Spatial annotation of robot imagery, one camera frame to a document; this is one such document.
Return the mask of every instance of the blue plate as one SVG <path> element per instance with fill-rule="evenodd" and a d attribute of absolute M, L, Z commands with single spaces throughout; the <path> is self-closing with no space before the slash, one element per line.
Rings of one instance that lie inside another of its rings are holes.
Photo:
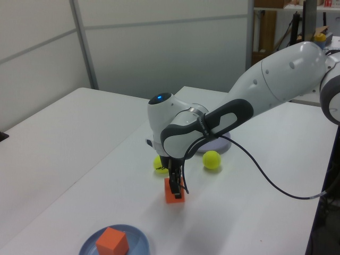
<path fill-rule="evenodd" d="M 129 251 L 126 255 L 150 254 L 148 239 L 138 228 L 130 225 L 112 225 L 108 227 L 122 231 L 126 234 L 127 242 L 129 243 Z M 99 255 L 96 247 L 96 241 L 108 227 L 104 227 L 90 236 L 81 247 L 79 255 Z"/>

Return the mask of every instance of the yellow object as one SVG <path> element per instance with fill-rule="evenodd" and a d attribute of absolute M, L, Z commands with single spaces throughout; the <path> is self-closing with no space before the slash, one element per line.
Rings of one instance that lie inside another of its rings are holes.
<path fill-rule="evenodd" d="M 314 36 L 314 41 L 326 41 L 326 36 L 323 33 L 319 33 Z"/>
<path fill-rule="evenodd" d="M 159 155 L 154 160 L 154 169 L 157 173 L 160 173 L 160 174 L 165 174 L 168 172 L 168 169 L 162 166 Z"/>
<path fill-rule="evenodd" d="M 203 164 L 208 169 L 216 169 L 221 164 L 221 156 L 219 153 L 210 150 L 203 155 Z"/>

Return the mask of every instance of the shelf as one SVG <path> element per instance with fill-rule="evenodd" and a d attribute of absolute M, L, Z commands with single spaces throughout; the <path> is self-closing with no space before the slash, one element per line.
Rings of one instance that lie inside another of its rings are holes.
<path fill-rule="evenodd" d="M 288 4 L 284 8 L 262 8 L 262 7 L 255 7 L 254 10 L 257 10 L 257 11 L 302 11 L 302 5 Z M 340 8 L 318 6 L 317 7 L 317 12 L 340 13 Z"/>
<path fill-rule="evenodd" d="M 294 5 L 294 4 L 288 4 L 286 7 L 284 7 L 285 10 L 292 10 L 292 11 L 302 11 L 302 5 Z M 323 7 L 318 6 L 317 12 L 337 12 L 340 13 L 340 8 L 333 8 L 333 7 Z"/>

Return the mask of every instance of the plate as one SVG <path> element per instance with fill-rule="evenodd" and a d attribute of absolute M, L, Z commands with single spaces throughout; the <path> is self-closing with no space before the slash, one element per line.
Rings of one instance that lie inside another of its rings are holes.
<path fill-rule="evenodd" d="M 225 137 L 230 138 L 230 133 L 225 133 L 224 134 Z M 208 142 L 206 144 L 203 144 L 198 150 L 198 153 L 206 153 L 209 150 L 214 150 L 216 152 L 218 152 L 219 154 L 225 153 L 226 151 L 228 151 L 231 147 L 231 142 L 229 142 L 228 140 L 224 139 L 224 138 L 217 138 L 214 141 Z"/>
<path fill-rule="evenodd" d="M 96 247 L 96 241 L 108 228 L 122 231 L 126 234 L 129 243 L 129 251 L 126 255 L 149 255 L 150 248 L 147 237 L 138 228 L 130 225 L 112 225 L 102 228 L 90 236 L 80 249 L 79 255 L 99 255 Z"/>

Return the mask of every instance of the white wall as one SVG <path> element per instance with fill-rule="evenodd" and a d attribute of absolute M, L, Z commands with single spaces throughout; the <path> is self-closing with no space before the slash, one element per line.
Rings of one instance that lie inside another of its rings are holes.
<path fill-rule="evenodd" d="M 0 2 L 0 130 L 90 87 L 69 0 Z"/>
<path fill-rule="evenodd" d="M 78 0 L 100 90 L 229 91 L 246 68 L 248 0 Z"/>

